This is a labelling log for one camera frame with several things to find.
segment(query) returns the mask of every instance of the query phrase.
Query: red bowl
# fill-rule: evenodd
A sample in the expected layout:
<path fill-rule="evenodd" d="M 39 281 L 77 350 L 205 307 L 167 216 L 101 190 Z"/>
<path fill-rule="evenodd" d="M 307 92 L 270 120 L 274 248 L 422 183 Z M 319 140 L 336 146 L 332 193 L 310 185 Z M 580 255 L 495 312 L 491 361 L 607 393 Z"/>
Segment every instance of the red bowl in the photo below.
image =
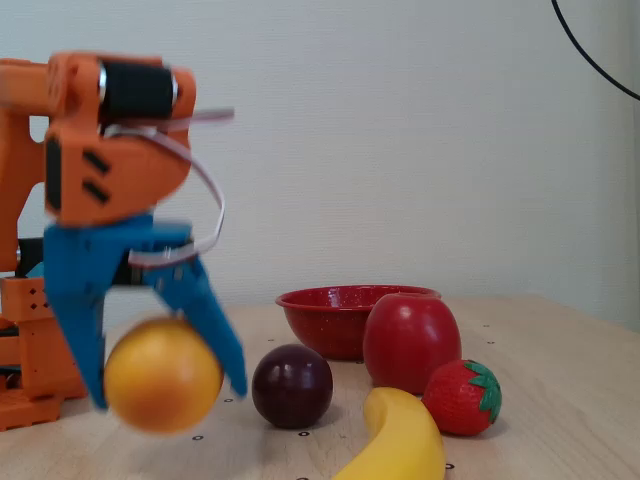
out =
<path fill-rule="evenodd" d="M 441 297 L 422 287 L 344 285 L 285 293 L 276 303 L 307 347 L 332 360 L 362 360 L 364 327 L 371 309 L 384 295 L 400 292 Z"/>

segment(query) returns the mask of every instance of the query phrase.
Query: dark red plum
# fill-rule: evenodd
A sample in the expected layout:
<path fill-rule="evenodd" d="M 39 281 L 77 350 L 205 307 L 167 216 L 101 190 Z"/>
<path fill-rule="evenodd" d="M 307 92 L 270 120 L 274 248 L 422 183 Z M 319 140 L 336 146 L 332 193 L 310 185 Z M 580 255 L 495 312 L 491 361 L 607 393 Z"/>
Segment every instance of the dark red plum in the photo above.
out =
<path fill-rule="evenodd" d="M 253 403 L 278 428 L 301 429 L 325 414 L 333 395 L 327 361 L 303 345 L 275 348 L 253 374 Z"/>

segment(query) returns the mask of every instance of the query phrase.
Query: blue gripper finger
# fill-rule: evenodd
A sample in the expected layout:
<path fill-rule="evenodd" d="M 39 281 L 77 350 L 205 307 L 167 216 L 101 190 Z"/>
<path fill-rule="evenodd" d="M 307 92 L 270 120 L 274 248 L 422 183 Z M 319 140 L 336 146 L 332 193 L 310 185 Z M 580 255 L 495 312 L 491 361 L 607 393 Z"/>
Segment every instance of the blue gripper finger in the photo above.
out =
<path fill-rule="evenodd" d="M 216 299 L 199 259 L 166 268 L 148 270 L 144 281 L 173 311 L 185 317 L 218 358 L 241 397 L 247 394 L 247 371 L 242 345 Z"/>

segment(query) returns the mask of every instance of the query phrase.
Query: strawberry leaves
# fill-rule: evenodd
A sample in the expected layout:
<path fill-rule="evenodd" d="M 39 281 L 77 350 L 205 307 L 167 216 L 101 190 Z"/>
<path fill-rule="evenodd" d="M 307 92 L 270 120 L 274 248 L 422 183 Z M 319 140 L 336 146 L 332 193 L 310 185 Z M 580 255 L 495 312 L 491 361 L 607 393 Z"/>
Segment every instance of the strawberry leaves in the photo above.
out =
<path fill-rule="evenodd" d="M 480 411 L 491 411 L 489 421 L 495 423 L 502 407 L 502 390 L 498 379 L 487 367 L 476 362 L 465 362 L 464 366 L 478 375 L 469 380 L 471 385 L 484 388 L 485 392 L 480 402 Z"/>

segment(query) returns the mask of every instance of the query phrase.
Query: yellow banana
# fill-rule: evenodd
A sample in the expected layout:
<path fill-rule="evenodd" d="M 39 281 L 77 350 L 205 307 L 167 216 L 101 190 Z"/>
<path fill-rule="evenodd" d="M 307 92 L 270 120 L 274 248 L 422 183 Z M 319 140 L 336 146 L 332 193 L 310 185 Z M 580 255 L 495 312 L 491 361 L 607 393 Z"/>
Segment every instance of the yellow banana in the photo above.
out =
<path fill-rule="evenodd" d="M 395 388 L 375 388 L 364 403 L 364 418 L 371 441 L 333 480 L 444 478 L 442 437 L 418 398 Z"/>

